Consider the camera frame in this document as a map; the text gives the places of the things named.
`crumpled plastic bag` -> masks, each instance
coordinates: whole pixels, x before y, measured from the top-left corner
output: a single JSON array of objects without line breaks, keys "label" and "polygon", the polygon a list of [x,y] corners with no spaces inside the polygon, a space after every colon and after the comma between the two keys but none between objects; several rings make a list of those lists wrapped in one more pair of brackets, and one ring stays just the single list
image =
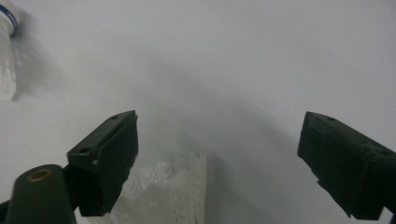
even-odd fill
[{"label": "crumpled plastic bag", "polygon": [[177,156],[131,171],[110,214],[92,224],[204,224],[206,155]]}]

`translucent plastic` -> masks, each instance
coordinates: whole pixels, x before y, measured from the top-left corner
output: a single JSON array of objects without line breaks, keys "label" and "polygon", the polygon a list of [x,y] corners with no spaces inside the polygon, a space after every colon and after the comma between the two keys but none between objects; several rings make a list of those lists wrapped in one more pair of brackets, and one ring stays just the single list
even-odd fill
[{"label": "translucent plastic", "polygon": [[95,224],[204,224],[206,156],[190,154],[133,169],[109,215]]},{"label": "translucent plastic", "polygon": [[0,101],[12,100],[16,89],[17,82],[11,41],[6,21],[0,17]]}]

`bottle cap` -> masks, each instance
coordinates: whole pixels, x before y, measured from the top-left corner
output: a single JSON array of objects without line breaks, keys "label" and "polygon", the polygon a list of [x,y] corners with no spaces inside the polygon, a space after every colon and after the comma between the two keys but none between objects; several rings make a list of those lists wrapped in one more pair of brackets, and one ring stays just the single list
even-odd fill
[{"label": "bottle cap", "polygon": [[0,19],[1,18],[5,19],[7,22],[8,33],[13,35],[18,28],[21,17],[17,8],[8,0],[0,0]]}]

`white surface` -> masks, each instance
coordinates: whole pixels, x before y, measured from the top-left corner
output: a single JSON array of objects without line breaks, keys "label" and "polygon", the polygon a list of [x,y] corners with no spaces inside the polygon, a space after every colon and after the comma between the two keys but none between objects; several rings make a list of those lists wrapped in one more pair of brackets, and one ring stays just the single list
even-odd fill
[{"label": "white surface", "polygon": [[296,150],[307,110],[396,146],[395,1],[14,3],[26,14],[16,102],[0,104],[1,201],[135,109],[136,167],[211,155],[206,223],[371,223],[348,219]]}]

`white fabric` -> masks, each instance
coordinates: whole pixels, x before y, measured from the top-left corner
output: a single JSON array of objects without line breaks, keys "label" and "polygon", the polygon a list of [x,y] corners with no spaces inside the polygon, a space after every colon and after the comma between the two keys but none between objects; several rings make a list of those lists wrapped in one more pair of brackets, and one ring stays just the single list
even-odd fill
[{"label": "white fabric", "polygon": [[15,102],[0,104],[0,201],[18,175],[66,165],[103,120],[135,109],[134,169],[207,154],[205,223],[361,223],[296,150],[307,110],[395,148],[396,1],[14,4],[25,24]]}]

